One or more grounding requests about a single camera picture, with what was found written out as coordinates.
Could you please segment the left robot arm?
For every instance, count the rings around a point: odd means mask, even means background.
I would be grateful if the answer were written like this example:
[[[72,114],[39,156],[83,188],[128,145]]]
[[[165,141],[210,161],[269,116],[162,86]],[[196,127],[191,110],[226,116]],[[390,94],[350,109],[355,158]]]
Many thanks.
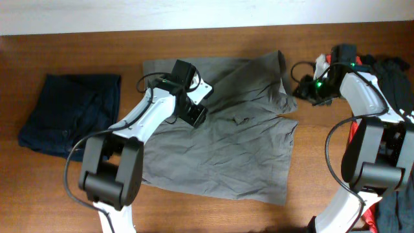
[[[169,117],[197,128],[206,119],[201,102],[213,93],[197,68],[177,60],[171,72],[154,72],[143,99],[121,121],[82,140],[78,186],[98,212],[103,232],[134,232],[132,204],[142,183],[144,145]]]

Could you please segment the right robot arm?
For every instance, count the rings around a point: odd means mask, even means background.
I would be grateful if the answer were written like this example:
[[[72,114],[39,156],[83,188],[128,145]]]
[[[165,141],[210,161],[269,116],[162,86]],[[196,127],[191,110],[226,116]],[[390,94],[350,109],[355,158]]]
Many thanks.
[[[373,69],[364,65],[356,45],[339,44],[311,63],[293,96],[312,105],[329,105],[343,98],[352,117],[337,123],[325,140],[327,167],[340,185],[328,207],[314,216],[307,232],[351,232],[374,204],[407,186],[413,166],[413,114],[396,111],[382,92]],[[356,126],[336,175],[329,156],[333,133],[342,125]]]

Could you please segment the grey shorts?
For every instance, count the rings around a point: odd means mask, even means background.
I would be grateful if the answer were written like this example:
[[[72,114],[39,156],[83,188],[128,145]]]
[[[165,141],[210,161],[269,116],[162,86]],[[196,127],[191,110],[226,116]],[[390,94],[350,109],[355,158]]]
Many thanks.
[[[143,183],[223,199],[284,205],[298,125],[282,52],[249,58],[190,58],[213,86],[197,128],[162,123],[144,148]]]

